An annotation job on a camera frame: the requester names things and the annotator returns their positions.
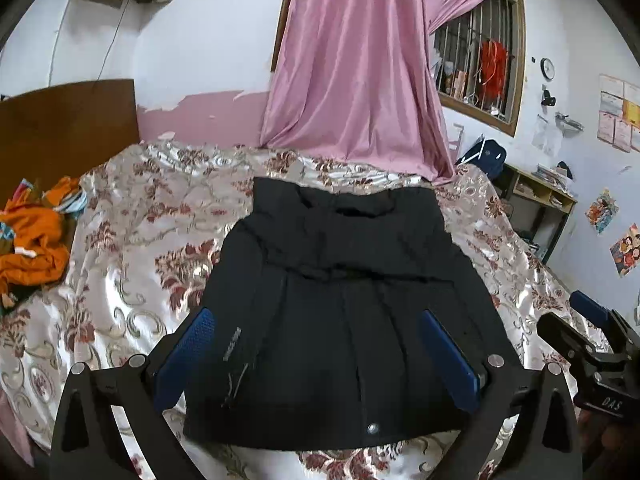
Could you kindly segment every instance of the bed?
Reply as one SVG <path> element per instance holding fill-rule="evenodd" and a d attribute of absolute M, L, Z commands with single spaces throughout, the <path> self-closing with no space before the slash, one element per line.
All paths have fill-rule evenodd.
<path fill-rule="evenodd" d="M 113 367 L 132 354 L 148 353 L 198 304 L 225 235 L 251 211 L 254 176 L 359 194 L 430 185 L 420 176 L 292 151 L 192 148 L 171 140 L 132 145 L 85 174 L 82 187 L 89 202 L 78 221 L 65 279 L 0 319 L 1 386 L 39 446 L 50 447 L 73 363 Z M 567 362 L 536 335 L 536 320 L 549 311 L 606 348 L 600 331 L 568 306 L 567 291 L 514 233 L 478 168 L 460 165 L 456 179 L 435 192 L 453 241 L 473 261 L 526 367 L 558 362 L 566 375 Z M 567 377 L 574 394 L 575 381 Z M 124 412 L 114 410 L 140 476 L 153 478 Z M 164 417 L 211 479 L 425 478 L 456 436 L 440 433 L 342 451 L 203 449 L 183 437 L 184 413 L 182 398 Z M 505 421 L 485 478 L 504 452 L 513 424 Z"/>

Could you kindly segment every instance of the wooden headboard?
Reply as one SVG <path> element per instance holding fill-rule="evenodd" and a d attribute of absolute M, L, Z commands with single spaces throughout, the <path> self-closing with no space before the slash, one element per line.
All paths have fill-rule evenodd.
<path fill-rule="evenodd" d="M 0 102 L 0 208 L 23 178 L 42 190 L 140 140 L 133 80 L 89 81 Z"/>

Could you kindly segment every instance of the pink curtain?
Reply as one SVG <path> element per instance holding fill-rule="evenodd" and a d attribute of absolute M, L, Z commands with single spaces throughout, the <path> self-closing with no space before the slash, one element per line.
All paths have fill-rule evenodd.
<path fill-rule="evenodd" d="M 482 0 L 292 0 L 263 145 L 454 174 L 428 35 Z"/>

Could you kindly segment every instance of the wall clock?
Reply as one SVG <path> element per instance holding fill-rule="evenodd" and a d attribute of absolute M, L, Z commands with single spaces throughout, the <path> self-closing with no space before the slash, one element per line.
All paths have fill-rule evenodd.
<path fill-rule="evenodd" d="M 548 57 L 543 57 L 540 60 L 540 68 L 547 81 L 551 81 L 556 76 L 556 67 Z"/>

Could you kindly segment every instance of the black jacket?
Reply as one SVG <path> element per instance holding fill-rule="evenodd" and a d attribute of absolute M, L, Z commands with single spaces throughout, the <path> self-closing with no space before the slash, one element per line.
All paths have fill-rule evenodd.
<path fill-rule="evenodd" d="M 418 336 L 425 309 L 519 364 L 424 188 L 355 196 L 256 178 L 202 302 L 216 330 L 184 427 L 200 442 L 350 449 L 459 429 Z"/>

